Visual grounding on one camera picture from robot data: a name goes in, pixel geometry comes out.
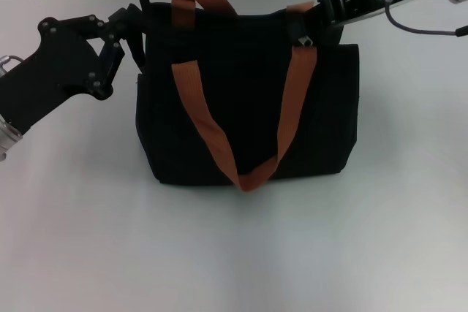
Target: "metal buckle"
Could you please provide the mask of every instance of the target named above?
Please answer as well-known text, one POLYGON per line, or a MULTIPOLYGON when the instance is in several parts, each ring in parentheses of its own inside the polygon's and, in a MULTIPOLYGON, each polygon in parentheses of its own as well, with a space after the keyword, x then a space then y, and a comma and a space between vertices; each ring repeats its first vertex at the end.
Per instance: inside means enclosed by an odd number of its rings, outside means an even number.
POLYGON ((23 135, 11 127, 0 115, 0 162, 7 157, 7 151, 23 139, 23 135))
POLYGON ((298 39, 298 41, 302 44, 303 47, 311 47, 314 45, 314 42, 309 38, 309 36, 301 37, 298 39))

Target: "white table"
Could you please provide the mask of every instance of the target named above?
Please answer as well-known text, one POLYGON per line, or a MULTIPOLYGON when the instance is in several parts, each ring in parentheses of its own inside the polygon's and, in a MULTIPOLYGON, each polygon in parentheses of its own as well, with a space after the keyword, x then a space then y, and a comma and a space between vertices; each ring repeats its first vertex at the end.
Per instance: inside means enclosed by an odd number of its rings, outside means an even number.
MULTIPOLYGON (((231 0, 244 14, 302 1, 231 0)), ((130 2, 0 0, 0 54, 31 55, 47 16, 105 19, 130 2)), ((468 5, 446 0, 393 14, 468 24, 468 5)), ((0 310, 466 311, 468 39, 406 34, 379 16, 342 42, 361 47, 347 168, 248 195, 153 178, 125 45, 111 99, 70 99, 0 164, 0 310)))

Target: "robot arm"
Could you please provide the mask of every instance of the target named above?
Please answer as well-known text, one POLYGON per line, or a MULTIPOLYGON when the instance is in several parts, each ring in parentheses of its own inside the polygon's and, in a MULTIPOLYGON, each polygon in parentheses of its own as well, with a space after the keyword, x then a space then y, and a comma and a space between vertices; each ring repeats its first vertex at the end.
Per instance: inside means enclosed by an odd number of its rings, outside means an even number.
MULTIPOLYGON (((294 38, 316 45, 330 42, 333 36, 332 41, 336 41, 343 25, 383 12, 400 1, 405 0, 318 0, 289 31, 294 38)), ((148 0, 141 2, 142 6, 148 4, 148 0)), ((131 21, 139 11, 130 4, 106 23, 93 15, 70 20, 46 18, 38 26, 41 44, 36 53, 10 72, 3 70, 0 60, 0 161, 36 122, 71 96, 90 94, 106 100, 112 95, 112 82, 124 57, 120 39, 129 43, 133 58, 143 67, 144 23, 135 27, 131 21), (105 42, 99 55, 87 42, 93 38, 105 42)), ((466 28, 460 29, 461 35, 468 34, 466 28)))

